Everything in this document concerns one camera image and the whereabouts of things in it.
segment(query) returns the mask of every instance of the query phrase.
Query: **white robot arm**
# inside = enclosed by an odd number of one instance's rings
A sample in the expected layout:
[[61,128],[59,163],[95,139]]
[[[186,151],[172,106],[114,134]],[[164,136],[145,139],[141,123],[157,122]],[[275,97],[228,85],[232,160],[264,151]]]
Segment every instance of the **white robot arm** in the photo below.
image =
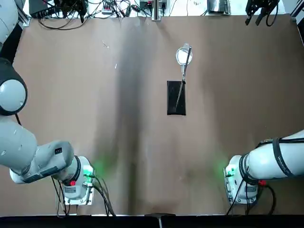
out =
[[304,174],[303,151],[304,130],[285,138],[264,140],[250,153],[233,156],[224,169],[230,203],[246,204],[246,194],[253,203],[259,180]]
[[0,0],[0,51],[18,22],[18,10],[14,0]]
[[94,175],[89,161],[75,156],[69,142],[37,146],[34,134],[8,117],[24,107],[27,96],[22,78],[8,60],[0,58],[0,164],[10,168],[15,183],[53,176],[64,184],[66,198],[87,202],[93,190],[84,183],[92,183],[88,176]]

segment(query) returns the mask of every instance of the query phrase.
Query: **magnifying glass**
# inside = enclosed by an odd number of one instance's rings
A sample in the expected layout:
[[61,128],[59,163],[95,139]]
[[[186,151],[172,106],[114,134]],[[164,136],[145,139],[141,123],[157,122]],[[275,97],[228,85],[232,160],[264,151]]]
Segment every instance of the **magnifying glass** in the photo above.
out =
[[185,82],[186,69],[187,69],[188,64],[192,60],[192,47],[189,46],[189,44],[186,43],[186,44],[184,44],[184,46],[179,48],[176,52],[176,60],[181,65],[182,81],[180,82],[180,91],[179,91],[179,96],[177,98],[177,102],[176,102],[176,105],[175,105],[175,110],[176,110],[177,105],[178,105],[179,100],[180,100],[182,87],[186,83]]

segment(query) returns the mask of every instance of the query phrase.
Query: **brown table surface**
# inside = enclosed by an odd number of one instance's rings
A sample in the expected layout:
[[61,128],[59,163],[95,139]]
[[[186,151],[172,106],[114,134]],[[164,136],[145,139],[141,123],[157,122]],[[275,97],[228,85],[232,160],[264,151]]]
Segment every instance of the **brown table surface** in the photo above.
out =
[[[245,19],[90,19],[71,31],[32,20],[14,62],[28,86],[20,120],[39,144],[68,140],[90,159],[117,214],[223,214],[229,159],[304,127],[304,52],[295,23],[289,15],[270,28]],[[175,52],[185,42],[193,47],[187,116],[167,116],[166,83],[181,79]],[[50,178],[17,185],[9,169],[0,170],[2,216],[56,213]],[[304,213],[302,178],[270,184],[275,213]],[[267,213],[271,200],[265,191],[252,213]],[[78,213],[104,213],[100,196]]]

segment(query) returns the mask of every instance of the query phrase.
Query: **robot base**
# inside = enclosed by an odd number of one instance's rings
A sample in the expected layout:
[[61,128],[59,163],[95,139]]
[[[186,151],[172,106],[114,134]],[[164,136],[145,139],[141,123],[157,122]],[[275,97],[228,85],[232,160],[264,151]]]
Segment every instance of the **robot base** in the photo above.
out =
[[[230,162],[229,165],[224,168],[224,179],[225,179],[225,188],[226,188],[226,194],[227,198],[229,200],[229,203],[232,204],[235,197],[235,204],[247,204],[246,200],[246,183],[242,181],[242,176],[239,172],[239,159],[240,155],[234,156]],[[254,203],[257,199],[257,185],[247,185],[247,196],[249,203]]]
[[[75,185],[75,187],[78,186],[79,188],[75,188],[75,192],[73,192],[70,190],[71,189],[70,187],[66,187],[66,186],[64,187],[66,205],[92,205],[93,203],[94,188],[86,187],[84,184],[86,183],[90,185],[94,183],[93,178],[85,177],[85,173],[90,172],[90,174],[94,175],[95,170],[93,169],[89,160],[86,157],[79,156],[79,160],[81,163],[81,170]],[[69,198],[69,196],[73,196],[74,194],[75,195],[81,194],[80,192],[78,192],[79,190],[80,191],[85,190],[84,197],[78,199],[75,199],[73,197]]]

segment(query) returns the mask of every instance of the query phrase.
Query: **black mat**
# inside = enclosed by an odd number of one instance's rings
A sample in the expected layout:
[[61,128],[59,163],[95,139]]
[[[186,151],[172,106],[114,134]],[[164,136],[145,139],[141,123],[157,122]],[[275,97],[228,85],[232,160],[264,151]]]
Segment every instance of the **black mat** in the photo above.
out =
[[175,109],[181,83],[181,81],[167,81],[167,115],[186,115],[185,84],[183,84],[180,100]]

